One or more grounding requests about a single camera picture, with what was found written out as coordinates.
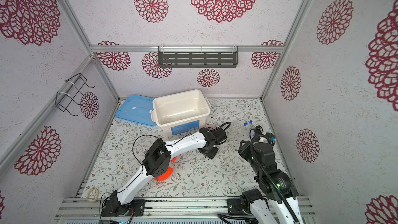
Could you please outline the white plastic storage bin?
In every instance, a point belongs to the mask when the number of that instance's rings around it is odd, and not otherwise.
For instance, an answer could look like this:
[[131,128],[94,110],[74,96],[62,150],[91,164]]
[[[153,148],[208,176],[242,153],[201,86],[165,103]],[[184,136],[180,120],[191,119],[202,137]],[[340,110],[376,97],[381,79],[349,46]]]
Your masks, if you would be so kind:
[[211,112],[210,102],[200,90],[158,97],[152,106],[151,120],[167,139],[205,127]]

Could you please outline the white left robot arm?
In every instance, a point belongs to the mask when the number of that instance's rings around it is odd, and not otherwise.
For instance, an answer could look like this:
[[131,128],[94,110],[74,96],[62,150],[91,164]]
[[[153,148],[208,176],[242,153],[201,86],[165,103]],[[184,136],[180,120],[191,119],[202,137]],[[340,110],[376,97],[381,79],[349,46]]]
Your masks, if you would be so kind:
[[143,161],[139,161],[140,169],[121,188],[114,190],[104,200],[100,200],[100,217],[121,216],[129,211],[137,211],[132,206],[136,194],[152,179],[165,174],[171,161],[192,150],[198,150],[209,159],[213,159],[218,146],[227,141],[226,130],[231,126],[225,122],[214,128],[201,128],[179,140],[166,142],[156,138],[146,151]]

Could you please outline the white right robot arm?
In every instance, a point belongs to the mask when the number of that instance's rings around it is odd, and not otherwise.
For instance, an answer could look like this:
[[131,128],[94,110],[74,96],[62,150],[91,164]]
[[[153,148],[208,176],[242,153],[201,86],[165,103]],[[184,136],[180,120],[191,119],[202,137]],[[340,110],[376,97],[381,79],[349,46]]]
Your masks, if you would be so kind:
[[255,172],[259,189],[243,192],[239,199],[228,199],[229,219],[252,224],[302,224],[296,190],[289,176],[277,168],[271,133],[256,134],[241,141],[239,155]]

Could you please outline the blue capped test tube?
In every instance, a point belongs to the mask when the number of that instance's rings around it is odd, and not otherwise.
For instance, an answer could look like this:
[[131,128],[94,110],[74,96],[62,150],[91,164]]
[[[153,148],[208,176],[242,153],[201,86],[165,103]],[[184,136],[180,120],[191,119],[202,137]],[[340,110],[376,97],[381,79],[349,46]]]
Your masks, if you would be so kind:
[[249,121],[249,124],[248,124],[248,131],[249,131],[249,133],[251,132],[251,129],[253,128],[253,121],[252,120],[250,120]]
[[246,139],[248,136],[248,122],[244,122],[242,131],[241,131],[241,136],[243,137],[243,139]]

